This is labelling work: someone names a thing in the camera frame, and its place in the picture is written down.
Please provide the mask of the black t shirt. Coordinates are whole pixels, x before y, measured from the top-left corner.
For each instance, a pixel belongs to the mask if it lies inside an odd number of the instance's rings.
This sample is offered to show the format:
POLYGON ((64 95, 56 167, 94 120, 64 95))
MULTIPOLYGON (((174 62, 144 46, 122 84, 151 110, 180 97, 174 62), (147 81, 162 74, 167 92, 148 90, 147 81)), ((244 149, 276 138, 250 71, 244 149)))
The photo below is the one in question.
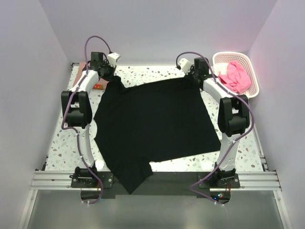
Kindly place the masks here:
POLYGON ((95 143, 128 193, 152 175, 151 162, 220 149, 199 88, 186 78, 125 87, 107 84, 94 117, 95 143))

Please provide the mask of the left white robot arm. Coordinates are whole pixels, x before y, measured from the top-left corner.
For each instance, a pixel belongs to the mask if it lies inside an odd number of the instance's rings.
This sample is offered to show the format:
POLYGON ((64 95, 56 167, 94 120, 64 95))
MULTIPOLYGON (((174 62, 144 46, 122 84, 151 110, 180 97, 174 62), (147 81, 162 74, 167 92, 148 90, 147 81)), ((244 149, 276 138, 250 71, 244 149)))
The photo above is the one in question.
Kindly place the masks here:
POLYGON ((92 52, 91 59, 85 63, 76 84, 61 93, 63 115, 61 128, 75 132, 77 152, 80 157, 79 164, 70 176, 73 187, 78 185, 102 187, 91 150, 90 124, 93 114, 89 95, 99 80, 111 80, 120 58, 121 56, 116 52, 107 55, 102 52, 92 52))

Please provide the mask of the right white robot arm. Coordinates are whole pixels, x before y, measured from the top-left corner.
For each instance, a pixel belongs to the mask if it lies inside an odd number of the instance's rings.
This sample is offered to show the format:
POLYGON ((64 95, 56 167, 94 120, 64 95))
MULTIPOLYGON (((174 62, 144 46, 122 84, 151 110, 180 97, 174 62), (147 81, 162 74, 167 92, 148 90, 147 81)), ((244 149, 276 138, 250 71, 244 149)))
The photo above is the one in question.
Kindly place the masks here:
POLYGON ((206 75, 199 69, 199 64, 206 62, 198 58, 194 64, 182 58, 178 65, 190 79, 204 92, 218 102, 218 129, 222 133, 219 157, 213 171, 205 175, 198 184, 203 187, 225 188, 235 181, 235 160, 239 141, 250 125, 248 99, 245 95, 236 95, 230 92, 215 75, 206 75))

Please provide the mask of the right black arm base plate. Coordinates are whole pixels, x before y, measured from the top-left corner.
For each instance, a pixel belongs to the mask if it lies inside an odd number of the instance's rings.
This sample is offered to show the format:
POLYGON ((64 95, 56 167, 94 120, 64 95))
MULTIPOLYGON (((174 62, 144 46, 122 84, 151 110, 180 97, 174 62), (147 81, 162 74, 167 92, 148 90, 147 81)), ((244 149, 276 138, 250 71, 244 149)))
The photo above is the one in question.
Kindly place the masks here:
POLYGON ((199 188, 240 188, 240 181, 238 175, 233 176, 219 176, 216 173, 201 182, 199 188))

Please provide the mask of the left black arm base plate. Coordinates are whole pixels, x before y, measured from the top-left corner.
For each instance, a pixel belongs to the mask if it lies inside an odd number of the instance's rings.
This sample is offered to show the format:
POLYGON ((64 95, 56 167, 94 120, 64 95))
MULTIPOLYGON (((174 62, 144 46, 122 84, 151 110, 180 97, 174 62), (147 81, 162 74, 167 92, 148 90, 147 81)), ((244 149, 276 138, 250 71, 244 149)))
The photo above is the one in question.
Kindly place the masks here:
MULTIPOLYGON (((98 172, 97 176, 102 181, 103 188, 112 188, 113 185, 113 174, 111 172, 98 172)), ((101 187, 98 184, 98 180, 95 177, 76 177, 75 175, 70 175, 69 178, 72 179, 72 188, 98 188, 101 187)))

